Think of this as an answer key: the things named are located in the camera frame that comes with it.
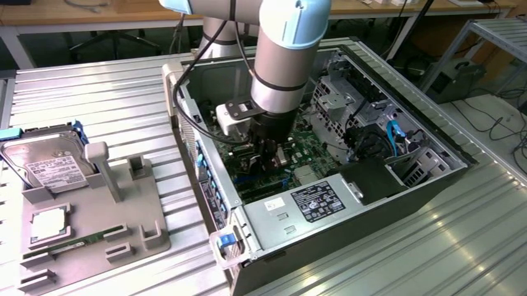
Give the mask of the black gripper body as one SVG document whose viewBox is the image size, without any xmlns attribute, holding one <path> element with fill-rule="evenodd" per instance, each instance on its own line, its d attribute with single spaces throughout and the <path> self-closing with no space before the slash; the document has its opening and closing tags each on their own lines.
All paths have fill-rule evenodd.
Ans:
<svg viewBox="0 0 527 296">
<path fill-rule="evenodd" d="M 284 143 L 292 131 L 298 112 L 264 112 L 251 119 L 251 143 L 278 146 Z"/>
</svg>

